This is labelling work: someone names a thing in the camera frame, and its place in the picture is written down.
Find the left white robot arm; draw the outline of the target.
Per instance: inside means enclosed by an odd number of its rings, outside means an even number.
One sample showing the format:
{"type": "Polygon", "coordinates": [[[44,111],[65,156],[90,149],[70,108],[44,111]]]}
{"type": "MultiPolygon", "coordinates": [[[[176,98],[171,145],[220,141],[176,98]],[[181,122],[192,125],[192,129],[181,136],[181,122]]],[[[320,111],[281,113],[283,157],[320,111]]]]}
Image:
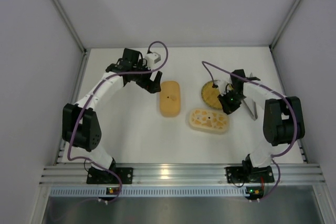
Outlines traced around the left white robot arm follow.
{"type": "Polygon", "coordinates": [[[69,144],[67,159],[90,161],[97,170],[114,170],[115,160],[101,144],[98,113],[129,82],[149,93],[160,92],[162,73],[159,69],[165,63],[157,52],[142,55],[126,48],[122,57],[107,66],[101,79],[83,98],[66,104],[62,111],[62,139],[69,144]]]}

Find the orange lunch box lid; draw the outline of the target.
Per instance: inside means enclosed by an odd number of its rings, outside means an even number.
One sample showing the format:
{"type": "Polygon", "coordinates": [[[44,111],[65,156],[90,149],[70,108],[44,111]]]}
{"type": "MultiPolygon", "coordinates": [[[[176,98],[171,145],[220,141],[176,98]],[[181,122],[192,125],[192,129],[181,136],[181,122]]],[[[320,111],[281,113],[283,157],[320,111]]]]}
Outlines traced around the orange lunch box lid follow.
{"type": "Polygon", "coordinates": [[[181,91],[178,82],[161,83],[159,108],[160,110],[181,110],[181,91]]]}

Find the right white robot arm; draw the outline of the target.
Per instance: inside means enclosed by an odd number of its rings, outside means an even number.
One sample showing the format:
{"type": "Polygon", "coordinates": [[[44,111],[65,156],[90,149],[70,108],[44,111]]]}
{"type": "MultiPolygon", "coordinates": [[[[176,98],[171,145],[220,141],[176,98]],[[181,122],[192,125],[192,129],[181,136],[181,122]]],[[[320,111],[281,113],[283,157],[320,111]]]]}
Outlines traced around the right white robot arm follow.
{"type": "Polygon", "coordinates": [[[296,140],[304,137],[305,125],[298,97],[287,97],[256,77],[246,77],[243,69],[232,72],[228,81],[215,81],[213,87],[219,90],[217,98],[228,115],[239,109],[246,98],[263,109],[264,138],[253,145],[245,159],[252,168],[269,166],[272,158],[286,155],[296,140]]]}

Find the metal food tongs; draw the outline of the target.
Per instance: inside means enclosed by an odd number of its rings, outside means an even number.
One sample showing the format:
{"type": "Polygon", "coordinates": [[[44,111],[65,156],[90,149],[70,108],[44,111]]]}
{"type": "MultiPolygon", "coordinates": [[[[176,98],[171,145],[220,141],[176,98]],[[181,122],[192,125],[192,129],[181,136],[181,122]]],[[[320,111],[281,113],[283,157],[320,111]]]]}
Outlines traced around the metal food tongs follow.
{"type": "Polygon", "coordinates": [[[242,101],[242,104],[251,117],[253,121],[256,121],[258,119],[258,112],[257,112],[257,104],[256,102],[251,98],[245,98],[242,101]]]}

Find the orange lunch box container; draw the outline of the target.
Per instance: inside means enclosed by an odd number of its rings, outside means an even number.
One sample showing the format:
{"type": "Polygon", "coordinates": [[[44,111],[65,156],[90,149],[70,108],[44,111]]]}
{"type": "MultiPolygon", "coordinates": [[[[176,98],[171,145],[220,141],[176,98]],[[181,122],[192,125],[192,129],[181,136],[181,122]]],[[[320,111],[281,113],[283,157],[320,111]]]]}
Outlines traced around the orange lunch box container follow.
{"type": "Polygon", "coordinates": [[[173,118],[180,114],[181,110],[160,110],[163,117],[173,118]]]}

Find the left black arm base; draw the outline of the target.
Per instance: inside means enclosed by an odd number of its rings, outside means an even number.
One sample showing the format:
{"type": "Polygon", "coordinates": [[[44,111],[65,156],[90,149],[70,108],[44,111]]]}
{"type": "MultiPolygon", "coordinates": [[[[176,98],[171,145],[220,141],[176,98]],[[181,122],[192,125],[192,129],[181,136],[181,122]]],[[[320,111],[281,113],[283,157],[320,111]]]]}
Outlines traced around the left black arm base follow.
{"type": "MultiPolygon", "coordinates": [[[[133,181],[132,167],[117,167],[114,173],[120,178],[122,184],[130,185],[133,181]]],[[[105,170],[89,168],[87,175],[87,184],[103,185],[103,184],[118,184],[118,179],[111,173],[105,170]]]]}

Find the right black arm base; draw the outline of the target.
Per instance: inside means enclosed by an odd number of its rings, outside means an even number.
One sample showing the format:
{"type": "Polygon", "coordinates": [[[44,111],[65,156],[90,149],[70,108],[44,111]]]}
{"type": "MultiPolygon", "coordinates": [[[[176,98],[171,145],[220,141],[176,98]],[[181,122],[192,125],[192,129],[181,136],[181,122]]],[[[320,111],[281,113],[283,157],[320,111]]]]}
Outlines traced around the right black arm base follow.
{"type": "Polygon", "coordinates": [[[242,166],[225,167],[226,178],[229,184],[243,183],[273,183],[275,181],[272,168],[270,166],[263,168],[243,168],[242,166]]]}

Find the beige lunch box container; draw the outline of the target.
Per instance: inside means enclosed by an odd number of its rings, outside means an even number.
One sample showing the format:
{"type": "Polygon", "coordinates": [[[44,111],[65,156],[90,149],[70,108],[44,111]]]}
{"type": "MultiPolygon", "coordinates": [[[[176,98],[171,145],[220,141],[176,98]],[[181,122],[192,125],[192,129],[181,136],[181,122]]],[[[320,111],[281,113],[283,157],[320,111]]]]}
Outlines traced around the beige lunch box container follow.
{"type": "Polygon", "coordinates": [[[211,133],[211,134],[224,134],[229,129],[228,125],[209,127],[207,125],[191,125],[190,124],[190,127],[193,130],[200,131],[200,132],[211,133]]]}

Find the patterned beige lunch box lid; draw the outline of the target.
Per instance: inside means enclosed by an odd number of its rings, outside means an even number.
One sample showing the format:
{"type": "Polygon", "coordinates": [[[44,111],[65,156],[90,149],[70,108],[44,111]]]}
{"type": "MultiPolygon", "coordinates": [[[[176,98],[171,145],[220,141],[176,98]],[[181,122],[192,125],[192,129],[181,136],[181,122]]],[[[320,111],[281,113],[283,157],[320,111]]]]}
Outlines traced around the patterned beige lunch box lid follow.
{"type": "Polygon", "coordinates": [[[189,125],[207,125],[209,127],[229,126],[229,117],[221,111],[196,108],[190,112],[188,122],[189,125]]]}

